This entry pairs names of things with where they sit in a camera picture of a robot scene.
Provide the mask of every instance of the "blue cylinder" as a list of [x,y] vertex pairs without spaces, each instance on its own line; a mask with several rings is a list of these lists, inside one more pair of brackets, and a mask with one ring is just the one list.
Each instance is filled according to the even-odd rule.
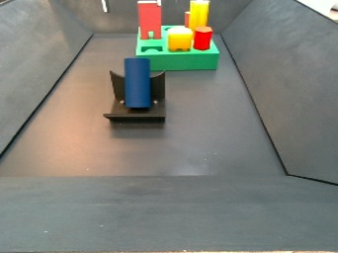
[[150,61],[146,58],[125,58],[125,107],[148,108],[150,99]]

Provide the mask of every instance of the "yellow block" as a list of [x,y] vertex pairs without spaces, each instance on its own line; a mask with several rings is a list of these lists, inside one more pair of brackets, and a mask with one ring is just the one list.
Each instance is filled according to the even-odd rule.
[[189,21],[188,27],[194,31],[196,27],[206,26],[209,1],[189,1]]
[[192,43],[192,30],[185,27],[172,27],[168,29],[168,50],[188,51]]

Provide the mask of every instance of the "white object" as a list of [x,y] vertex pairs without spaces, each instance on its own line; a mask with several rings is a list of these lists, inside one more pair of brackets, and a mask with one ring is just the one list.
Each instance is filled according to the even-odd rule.
[[106,0],[100,0],[101,1],[101,7],[102,7],[102,11],[108,12],[108,7],[106,7]]
[[333,6],[338,7],[336,0],[297,0],[297,2],[307,5],[313,11],[324,16],[328,16],[329,10]]

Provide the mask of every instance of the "green base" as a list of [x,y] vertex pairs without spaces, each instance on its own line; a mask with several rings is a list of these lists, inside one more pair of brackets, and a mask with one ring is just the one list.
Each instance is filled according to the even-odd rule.
[[170,27],[162,26],[160,40],[140,40],[140,33],[137,34],[136,56],[150,60],[150,70],[216,69],[219,50],[213,42],[205,51],[193,48],[189,51],[168,50],[166,30]]

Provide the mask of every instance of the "black holder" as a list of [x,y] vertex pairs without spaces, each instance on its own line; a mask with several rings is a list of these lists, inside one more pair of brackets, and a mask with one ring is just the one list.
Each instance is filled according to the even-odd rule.
[[124,106],[124,76],[110,73],[110,83],[114,100],[109,114],[102,116],[113,122],[162,122],[165,120],[165,72],[150,77],[150,99],[152,106],[145,109],[132,109]]

